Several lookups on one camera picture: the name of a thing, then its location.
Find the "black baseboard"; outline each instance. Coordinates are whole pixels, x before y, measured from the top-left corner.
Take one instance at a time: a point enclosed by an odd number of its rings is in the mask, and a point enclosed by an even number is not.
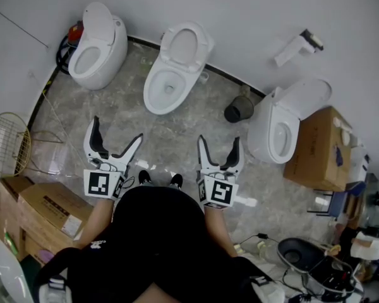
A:
[[[157,49],[158,51],[160,50],[160,45],[148,42],[147,40],[139,39],[139,38],[132,37],[132,36],[128,36],[128,40],[130,42],[135,42],[135,43],[138,43],[140,45],[144,45],[144,46],[147,46],[147,47],[151,47],[151,48]],[[234,76],[231,76],[230,74],[227,74],[226,72],[223,72],[222,70],[217,69],[217,68],[213,67],[212,65],[206,64],[205,65],[205,69],[207,69],[207,70],[209,70],[211,72],[214,72],[214,73],[216,73],[218,75],[221,75],[224,78],[226,78],[228,80],[231,80],[232,82],[235,82],[235,84],[238,84],[238,85],[246,84],[245,82],[239,80],[238,78],[235,78]],[[48,91],[51,88],[51,86],[53,84],[53,81],[56,79],[56,76],[57,76],[58,73],[59,73],[59,68],[56,67],[56,69],[53,71],[51,77],[49,78],[49,81],[46,83],[46,86],[44,87],[44,89],[42,91],[43,94],[46,95],[48,93]],[[255,88],[252,88],[251,92],[253,92],[254,94],[258,95],[261,98],[264,98],[266,96],[264,93],[262,93],[261,91],[258,91]],[[38,114],[39,109],[40,109],[40,106],[42,105],[42,102],[45,99],[42,93],[41,93],[41,95],[40,95],[40,97],[38,99],[37,104],[35,105],[35,108],[32,111],[31,118],[30,118],[30,120],[28,122],[28,129],[29,130],[31,130],[33,122],[34,122],[34,120],[35,120],[35,118],[36,118],[36,116]]]
[[[139,39],[139,38],[131,37],[131,36],[128,36],[128,40],[131,41],[131,42],[138,43],[140,45],[144,45],[144,46],[147,46],[147,47],[151,47],[151,48],[157,49],[158,51],[160,50],[160,45],[148,42],[147,40],[143,40],[143,39]],[[228,80],[230,80],[232,82],[235,82],[235,84],[238,84],[238,85],[244,85],[245,84],[245,85],[247,85],[247,83],[239,80],[238,78],[235,78],[234,76],[232,76],[230,74],[227,74],[226,72],[223,72],[220,69],[217,69],[216,67],[214,67],[212,65],[206,64],[205,65],[205,69],[207,69],[207,70],[209,70],[211,72],[214,72],[214,73],[216,73],[218,75],[221,75],[225,79],[228,79]],[[263,92],[257,90],[256,88],[252,87],[251,92],[253,92],[254,94],[257,94],[261,98],[266,97],[266,94],[264,94]]]

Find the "cardboard box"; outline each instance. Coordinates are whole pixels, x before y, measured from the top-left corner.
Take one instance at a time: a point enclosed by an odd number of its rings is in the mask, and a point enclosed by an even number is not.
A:
[[[93,207],[61,183],[35,184],[18,199],[20,225],[41,247],[56,254],[73,247]]]
[[[344,146],[341,128],[333,124],[341,115],[328,107],[301,121],[293,157],[286,163],[284,177],[313,189],[341,192],[348,180],[351,147]],[[337,164],[337,151],[342,165]]]
[[[26,177],[0,179],[0,239],[12,251],[8,238],[13,242],[21,261],[25,256],[25,235],[18,221],[17,199],[19,194],[33,185]]]
[[[53,253],[40,246],[30,235],[25,235],[25,252],[30,254],[41,266],[52,259]]]

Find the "label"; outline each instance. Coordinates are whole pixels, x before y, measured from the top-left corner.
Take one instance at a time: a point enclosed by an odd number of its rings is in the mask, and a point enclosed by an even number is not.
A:
[[[70,237],[74,237],[80,228],[81,220],[74,215],[69,215],[68,219],[62,227],[62,231]]]
[[[46,195],[43,197],[41,204],[44,205],[50,212],[52,212],[59,220],[62,220],[65,217],[69,216],[69,212],[67,212],[64,208],[62,208]]]

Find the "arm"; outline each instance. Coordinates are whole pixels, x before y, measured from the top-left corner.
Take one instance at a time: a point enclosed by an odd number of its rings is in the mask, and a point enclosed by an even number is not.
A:
[[[204,206],[205,224],[212,239],[222,247],[231,257],[237,257],[232,240],[226,229],[223,211]]]
[[[113,200],[99,199],[84,226],[81,237],[76,241],[77,248],[84,248],[91,243],[111,223]]]

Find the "marble floor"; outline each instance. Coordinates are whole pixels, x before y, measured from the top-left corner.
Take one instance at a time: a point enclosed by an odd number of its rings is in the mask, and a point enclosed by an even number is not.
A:
[[[166,185],[173,173],[184,177],[183,191],[198,199],[196,141],[200,134],[208,142],[211,157],[224,163],[236,136],[245,150],[245,166],[239,176],[238,195],[255,198],[255,207],[235,203],[225,216],[234,242],[263,232],[271,238],[290,236],[326,240],[332,233],[330,218],[316,217],[306,210],[314,201],[313,192],[282,177],[283,167],[263,163],[251,156],[246,147],[248,121],[228,123],[223,110],[239,94],[240,86],[213,72],[205,85],[197,83],[175,111],[156,116],[143,103],[143,86],[158,51],[129,43],[128,56],[112,83],[90,92],[80,88],[70,76],[60,73],[33,124],[34,131],[56,133],[63,145],[36,142],[33,161],[53,175],[25,170],[35,182],[60,181],[77,195],[83,195],[83,169],[89,164],[83,139],[93,116],[100,118],[104,147],[121,152],[134,136],[143,133],[144,142],[131,162],[129,176],[137,177],[147,168],[156,185]],[[253,252],[257,239],[244,248]]]

